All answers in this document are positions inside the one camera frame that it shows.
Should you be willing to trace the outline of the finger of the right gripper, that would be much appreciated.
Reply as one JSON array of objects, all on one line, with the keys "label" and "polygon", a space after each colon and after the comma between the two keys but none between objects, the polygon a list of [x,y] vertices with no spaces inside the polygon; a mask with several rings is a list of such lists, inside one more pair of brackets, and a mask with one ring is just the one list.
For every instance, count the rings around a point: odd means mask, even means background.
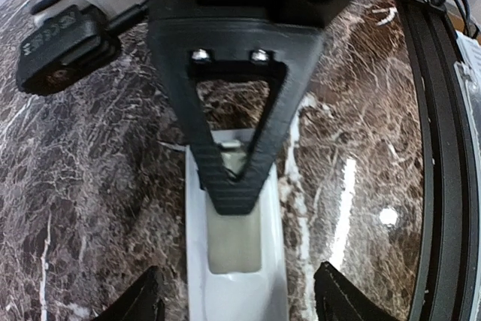
[{"label": "finger of the right gripper", "polygon": [[[147,43],[202,188],[222,215],[250,213],[322,50],[318,29],[270,22],[259,9],[154,0]],[[238,171],[212,128],[254,128]]]}]

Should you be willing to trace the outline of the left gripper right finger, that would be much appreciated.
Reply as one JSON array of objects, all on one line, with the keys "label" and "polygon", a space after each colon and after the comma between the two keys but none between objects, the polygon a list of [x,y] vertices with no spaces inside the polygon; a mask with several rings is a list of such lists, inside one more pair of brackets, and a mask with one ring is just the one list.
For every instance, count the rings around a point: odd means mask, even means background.
[{"label": "left gripper right finger", "polygon": [[394,320],[377,307],[330,262],[322,262],[314,274],[318,320]]}]

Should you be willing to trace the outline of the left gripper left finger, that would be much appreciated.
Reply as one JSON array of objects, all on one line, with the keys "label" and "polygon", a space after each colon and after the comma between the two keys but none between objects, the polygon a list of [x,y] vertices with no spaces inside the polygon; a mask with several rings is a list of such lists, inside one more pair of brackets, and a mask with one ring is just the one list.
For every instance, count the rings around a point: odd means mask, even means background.
[{"label": "left gripper left finger", "polygon": [[159,267],[151,266],[108,309],[93,320],[164,321],[162,286],[163,278]]}]

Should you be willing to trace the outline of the white remote control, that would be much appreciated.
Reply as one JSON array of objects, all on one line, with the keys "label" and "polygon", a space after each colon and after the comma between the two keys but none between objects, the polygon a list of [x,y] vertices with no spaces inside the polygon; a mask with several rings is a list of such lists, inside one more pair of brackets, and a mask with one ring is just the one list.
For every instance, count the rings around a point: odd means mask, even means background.
[{"label": "white remote control", "polygon": [[186,264],[191,320],[287,320],[283,226],[272,167],[253,211],[222,216],[186,151]]}]

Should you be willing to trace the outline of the grey battery cover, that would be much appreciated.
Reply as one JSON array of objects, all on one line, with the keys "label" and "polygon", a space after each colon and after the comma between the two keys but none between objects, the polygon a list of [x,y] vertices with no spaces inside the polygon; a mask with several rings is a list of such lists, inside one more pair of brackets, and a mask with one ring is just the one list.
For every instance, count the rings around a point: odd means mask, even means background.
[{"label": "grey battery cover", "polygon": [[221,215],[206,197],[207,258],[213,274],[253,273],[262,266],[260,206],[245,215]]}]

